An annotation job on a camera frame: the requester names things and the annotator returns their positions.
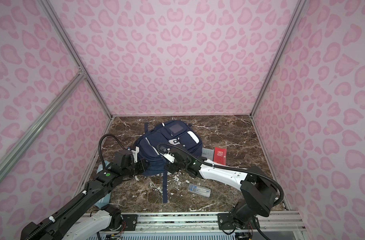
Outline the navy blue student backpack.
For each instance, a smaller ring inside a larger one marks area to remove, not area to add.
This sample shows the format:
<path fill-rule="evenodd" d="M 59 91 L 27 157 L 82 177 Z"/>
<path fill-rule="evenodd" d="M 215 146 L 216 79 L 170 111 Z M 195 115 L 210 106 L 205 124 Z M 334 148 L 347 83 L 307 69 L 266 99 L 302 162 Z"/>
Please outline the navy blue student backpack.
<path fill-rule="evenodd" d="M 132 149 L 139 147 L 138 160 L 145 159 L 149 167 L 143 173 L 144 176 L 162 174 L 162 202 L 168 201 L 167 196 L 167 170 L 164 168 L 167 160 L 164 158 L 164 149 L 167 145 L 178 146 L 195 157 L 202 155 L 203 142 L 192 126 L 180 121 L 171 120 L 156 125 L 152 130 L 148 129 L 148 123 L 144 124 L 144 134 L 135 140 Z"/>

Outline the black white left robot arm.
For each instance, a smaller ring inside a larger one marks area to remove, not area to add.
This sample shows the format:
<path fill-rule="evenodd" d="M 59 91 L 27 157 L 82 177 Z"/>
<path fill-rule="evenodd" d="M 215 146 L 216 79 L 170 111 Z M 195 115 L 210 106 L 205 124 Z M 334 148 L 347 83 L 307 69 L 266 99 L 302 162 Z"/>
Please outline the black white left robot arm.
<path fill-rule="evenodd" d="M 85 184 L 84 189 L 61 209 L 39 224 L 29 223 L 21 232 L 22 240 L 61 240 L 79 218 L 124 180 L 140 175 L 149 167 L 144 159 L 136 160 L 130 150 L 120 150 L 112 163 Z"/>

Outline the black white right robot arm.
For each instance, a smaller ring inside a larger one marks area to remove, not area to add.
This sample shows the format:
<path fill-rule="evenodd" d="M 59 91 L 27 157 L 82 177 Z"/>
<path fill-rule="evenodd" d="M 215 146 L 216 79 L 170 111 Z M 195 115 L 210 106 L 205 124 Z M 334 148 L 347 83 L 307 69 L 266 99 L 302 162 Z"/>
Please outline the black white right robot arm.
<path fill-rule="evenodd" d="M 283 200 L 282 187 L 256 166 L 228 167 L 181 150 L 164 150 L 161 155 L 168 161 L 165 168 L 170 173 L 184 170 L 192 178 L 217 181 L 239 190 L 243 198 L 230 211 L 232 223 L 229 225 L 235 229 L 251 226 L 257 215 L 268 217 L 271 209 Z"/>

